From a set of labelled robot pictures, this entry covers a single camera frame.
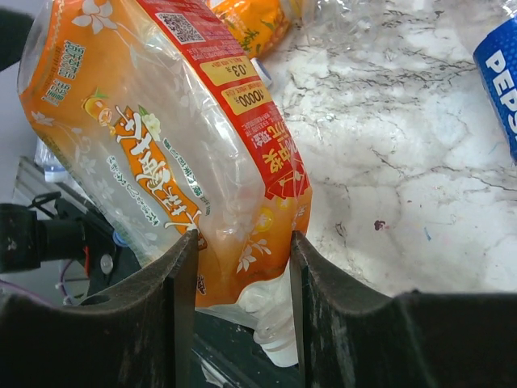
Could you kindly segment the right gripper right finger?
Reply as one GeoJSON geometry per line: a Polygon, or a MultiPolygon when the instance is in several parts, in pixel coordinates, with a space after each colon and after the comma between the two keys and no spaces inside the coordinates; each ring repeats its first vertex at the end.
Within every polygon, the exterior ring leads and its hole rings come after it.
{"type": "Polygon", "coordinates": [[[292,306],[305,387],[513,387],[513,293],[377,292],[291,240],[292,306]]]}

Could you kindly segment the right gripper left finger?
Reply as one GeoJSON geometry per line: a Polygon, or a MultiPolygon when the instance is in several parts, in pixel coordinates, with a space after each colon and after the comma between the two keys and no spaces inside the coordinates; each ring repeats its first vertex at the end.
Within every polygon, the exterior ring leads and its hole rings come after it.
{"type": "Polygon", "coordinates": [[[2,386],[188,386],[197,238],[78,306],[2,295],[2,386]]]}

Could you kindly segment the crushed blue label water bottle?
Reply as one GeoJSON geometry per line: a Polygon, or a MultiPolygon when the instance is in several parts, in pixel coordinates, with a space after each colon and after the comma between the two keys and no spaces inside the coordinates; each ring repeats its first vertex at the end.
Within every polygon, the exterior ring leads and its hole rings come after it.
{"type": "Polygon", "coordinates": [[[41,139],[37,141],[34,161],[37,166],[43,169],[46,182],[65,183],[71,178],[69,172],[41,139]]]}

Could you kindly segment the large crushed orange bottle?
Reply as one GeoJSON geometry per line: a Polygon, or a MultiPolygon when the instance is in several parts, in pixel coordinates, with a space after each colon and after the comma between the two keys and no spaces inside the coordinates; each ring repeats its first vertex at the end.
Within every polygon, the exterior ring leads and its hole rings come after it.
{"type": "Polygon", "coordinates": [[[297,363],[288,261],[312,189],[260,70],[205,2],[47,1],[18,90],[141,266],[196,231],[196,308],[297,363]]]}

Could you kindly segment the Pepsi bottle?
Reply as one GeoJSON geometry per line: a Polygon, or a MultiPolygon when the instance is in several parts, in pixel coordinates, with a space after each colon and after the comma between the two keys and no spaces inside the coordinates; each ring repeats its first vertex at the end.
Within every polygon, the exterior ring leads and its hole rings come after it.
{"type": "Polygon", "coordinates": [[[473,59],[516,162],[516,17],[490,32],[473,59]]]}

